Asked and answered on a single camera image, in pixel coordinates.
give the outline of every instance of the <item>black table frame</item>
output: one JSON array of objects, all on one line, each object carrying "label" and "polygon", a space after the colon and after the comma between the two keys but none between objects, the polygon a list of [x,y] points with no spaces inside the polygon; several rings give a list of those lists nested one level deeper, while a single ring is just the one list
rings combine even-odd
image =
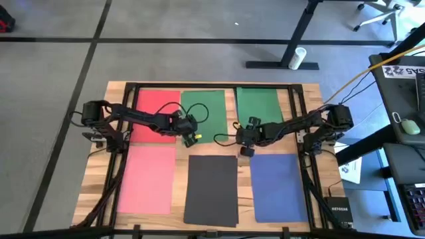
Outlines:
[{"label": "black table frame", "polygon": [[[304,116],[307,114],[307,109],[305,105],[305,99],[303,94],[303,88],[301,84],[234,84],[234,83],[218,83],[218,84],[205,84],[205,83],[127,83],[124,89],[124,96],[122,100],[123,105],[127,105],[130,99],[130,95],[133,92],[133,99],[131,103],[131,108],[135,109],[137,104],[138,92],[141,88],[232,88],[244,87],[244,88],[274,88],[274,89],[287,89],[288,96],[290,99],[290,108],[292,117],[297,117],[297,109],[295,102],[295,94],[299,97],[299,104],[301,106],[301,114]],[[118,122],[117,129],[123,129],[123,121]],[[127,130],[132,128],[132,123],[129,123]],[[114,199],[112,202],[112,213],[109,218],[109,223],[107,226],[104,226],[102,222],[104,221],[106,205],[102,207],[102,210],[97,218],[96,226],[87,227],[87,228],[68,228],[68,229],[59,229],[59,230],[47,230],[47,231],[38,231],[38,232],[24,232],[16,234],[6,234],[0,235],[0,239],[11,239],[11,238],[99,238],[101,236],[109,236],[113,238],[114,235],[132,235],[133,239],[141,239],[143,235],[178,235],[178,236],[189,236],[190,238],[196,236],[204,236],[207,238],[218,238],[221,236],[279,236],[281,239],[290,239],[291,236],[297,237],[310,237],[310,238],[405,238],[400,236],[387,236],[382,234],[371,234],[366,232],[357,232],[355,230],[332,230],[329,229],[328,220],[333,221],[332,211],[326,205],[323,195],[321,192],[321,185],[319,180],[319,172],[317,169],[317,161],[314,155],[310,155],[309,159],[311,162],[311,172],[313,175],[313,180],[309,178],[307,172],[307,167],[305,163],[305,155],[302,150],[302,143],[297,143],[299,167],[301,169],[301,179],[303,182],[303,192],[305,197],[305,205],[307,210],[308,222],[310,227],[310,232],[290,232],[289,228],[282,228],[280,232],[241,232],[241,231],[215,231],[215,230],[141,230],[141,225],[134,225],[133,229],[118,230],[114,229],[116,223],[116,213],[118,198],[120,196],[120,185],[118,185],[115,190]],[[125,150],[122,153],[121,164],[126,164],[128,151]],[[104,193],[105,190],[109,187],[110,183],[113,180],[114,167],[116,165],[117,153],[112,153],[110,156],[110,162],[108,165],[108,171],[106,175]],[[319,213],[321,224],[323,228],[318,228],[315,225],[313,207],[311,204],[312,194],[318,204],[319,204]]]}]

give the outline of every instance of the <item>keyboard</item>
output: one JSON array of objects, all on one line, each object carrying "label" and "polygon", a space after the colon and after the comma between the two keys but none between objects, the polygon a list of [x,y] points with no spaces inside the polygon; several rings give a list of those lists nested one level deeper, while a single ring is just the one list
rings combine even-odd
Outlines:
[{"label": "keyboard", "polygon": [[418,100],[418,111],[425,112],[425,73],[416,74],[416,99]]},{"label": "keyboard", "polygon": [[402,185],[401,189],[406,201],[404,204],[407,207],[406,217],[412,232],[425,235],[425,183]]}]

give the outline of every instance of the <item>yellow cable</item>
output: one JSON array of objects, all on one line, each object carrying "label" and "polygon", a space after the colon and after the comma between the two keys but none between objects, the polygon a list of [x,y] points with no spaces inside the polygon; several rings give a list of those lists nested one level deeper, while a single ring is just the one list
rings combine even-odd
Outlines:
[{"label": "yellow cable", "polygon": [[382,66],[383,64],[386,64],[386,63],[388,63],[390,61],[393,61],[393,60],[395,60],[397,58],[400,58],[401,56],[404,56],[405,54],[408,54],[408,53],[410,53],[410,52],[412,52],[414,50],[421,49],[422,47],[425,47],[425,44],[420,45],[420,46],[417,46],[417,47],[414,47],[414,48],[412,48],[410,50],[407,50],[405,52],[401,52],[400,54],[397,54],[397,55],[391,57],[390,59],[384,60],[383,62],[380,62],[380,63],[378,63],[378,64],[376,64],[374,66],[371,66],[368,69],[362,71],[361,73],[359,73],[358,75],[356,75],[353,79],[351,79],[350,81],[348,81],[341,89],[339,89],[338,91],[336,91],[336,93],[334,93],[334,95],[332,95],[327,101],[325,101],[324,104],[327,104],[328,102],[330,102],[336,95],[338,95],[341,91],[343,91],[347,86],[349,86],[351,83],[353,83],[358,77],[362,76],[364,73],[367,73],[367,72],[369,72],[371,70],[374,70],[374,69],[378,68],[379,66]]}]

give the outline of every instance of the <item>black mat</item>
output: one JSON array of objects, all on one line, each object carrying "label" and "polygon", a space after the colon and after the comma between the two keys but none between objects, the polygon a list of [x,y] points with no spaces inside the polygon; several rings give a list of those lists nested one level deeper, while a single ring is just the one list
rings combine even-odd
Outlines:
[{"label": "black mat", "polygon": [[189,156],[184,222],[236,227],[238,160],[235,156]]}]

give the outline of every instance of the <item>blue mat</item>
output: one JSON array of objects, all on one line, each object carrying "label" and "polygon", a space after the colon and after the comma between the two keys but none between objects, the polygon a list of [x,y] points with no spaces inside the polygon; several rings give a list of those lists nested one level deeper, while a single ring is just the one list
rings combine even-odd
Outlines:
[{"label": "blue mat", "polygon": [[250,161],[257,222],[307,222],[296,155],[255,155]]}]

